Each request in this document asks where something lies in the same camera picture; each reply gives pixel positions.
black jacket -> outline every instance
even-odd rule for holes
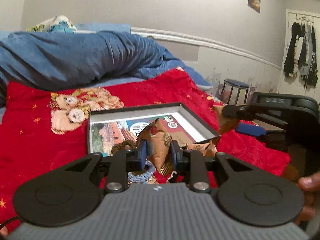
[[[296,44],[296,37],[301,34],[301,27],[299,23],[294,23],[292,25],[292,38],[290,41],[290,45],[288,48],[287,58],[284,63],[284,75],[286,77],[289,76],[289,73],[293,72],[293,65],[294,65],[294,47]]]
[[[313,80],[316,76],[316,69],[317,69],[316,33],[315,33],[314,27],[312,27],[311,39],[312,39],[313,51],[312,51],[310,71],[308,75],[308,85],[312,85]]]

hanging clothes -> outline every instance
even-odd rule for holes
[[[308,74],[308,85],[314,84],[314,79],[316,78],[316,69],[317,69],[316,33],[315,33],[314,27],[312,27],[311,39],[312,39],[312,57],[311,57],[310,70]]]
[[[309,70],[311,66],[311,58],[312,58],[312,29],[311,25],[307,26],[307,58],[306,58],[306,65],[302,66],[300,69],[301,79],[305,80],[308,78]]]
[[[293,23],[291,27],[291,31],[292,31],[292,38],[289,44],[287,58],[284,63],[284,75],[286,77],[288,77],[290,73],[293,73],[295,49],[297,45],[297,39],[299,38],[299,35],[301,32],[300,24],[296,22]]]
[[[307,38],[306,38],[306,25],[305,24],[302,26],[300,36],[302,36],[303,40],[302,40],[301,53],[300,53],[299,63],[298,63],[299,69],[303,65],[306,64],[306,58],[307,58]]]
[[[306,31],[305,31],[305,35],[306,35],[306,42],[307,42],[307,54],[306,54],[306,62],[304,65],[308,65],[309,62],[309,25],[306,26]]]
[[[299,24],[300,31],[299,35],[296,37],[296,46],[295,46],[295,52],[294,52],[294,64],[293,64],[293,71],[289,74],[289,76],[293,77],[297,74],[299,70],[299,59],[302,51],[302,45],[303,45],[303,37],[304,37],[304,31],[302,29],[302,25]]]

open box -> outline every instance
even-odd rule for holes
[[[110,156],[115,144],[136,141],[139,133],[159,118],[181,147],[186,143],[208,143],[217,146],[220,134],[182,103],[127,107],[90,112],[88,122],[88,153]]]

blue yarn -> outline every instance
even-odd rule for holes
[[[131,183],[143,183],[146,184],[147,181],[149,179],[151,179],[153,173],[156,171],[156,168],[154,167],[154,165],[146,160],[146,165],[149,166],[148,171],[146,171],[145,173],[141,174],[141,175],[133,175],[132,172],[128,173],[128,180]]]

white trim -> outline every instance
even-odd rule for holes
[[[155,40],[173,41],[173,42],[185,43],[185,44],[196,45],[201,47],[208,47],[212,49],[218,49],[228,53],[236,54],[242,57],[247,57],[247,58],[262,62],[264,64],[275,67],[276,69],[281,69],[280,66],[260,57],[257,54],[253,54],[249,51],[236,48],[231,45],[224,44],[222,42],[215,41],[215,40],[210,40],[210,39],[192,36],[192,35],[183,34],[183,33],[145,29],[145,28],[135,28],[135,27],[131,28],[131,33],[138,34],[143,37],[152,36]]]

